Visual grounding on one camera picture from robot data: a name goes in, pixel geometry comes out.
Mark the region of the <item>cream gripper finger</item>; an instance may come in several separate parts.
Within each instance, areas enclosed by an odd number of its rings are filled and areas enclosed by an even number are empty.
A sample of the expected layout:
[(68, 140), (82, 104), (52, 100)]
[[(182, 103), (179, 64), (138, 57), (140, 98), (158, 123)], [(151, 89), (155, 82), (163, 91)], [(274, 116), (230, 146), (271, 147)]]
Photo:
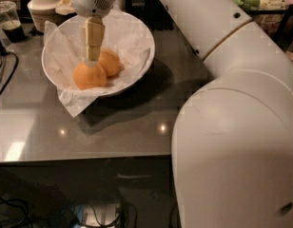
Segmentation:
[(98, 17), (89, 17), (85, 22), (86, 64), (89, 67), (96, 65), (99, 59), (101, 46), (104, 40), (105, 26)]
[(57, 4), (55, 11), (61, 15), (68, 15), (68, 14), (74, 13), (75, 9), (72, 6), (72, 3), (70, 0), (61, 0)]

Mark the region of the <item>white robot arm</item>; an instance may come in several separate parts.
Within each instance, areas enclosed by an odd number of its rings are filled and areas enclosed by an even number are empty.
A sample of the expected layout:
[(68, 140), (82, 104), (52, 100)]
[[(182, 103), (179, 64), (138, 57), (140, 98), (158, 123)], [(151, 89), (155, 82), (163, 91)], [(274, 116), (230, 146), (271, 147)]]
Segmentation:
[(293, 228), (293, 65), (231, 0), (160, 0), (213, 80), (172, 134), (182, 228)]

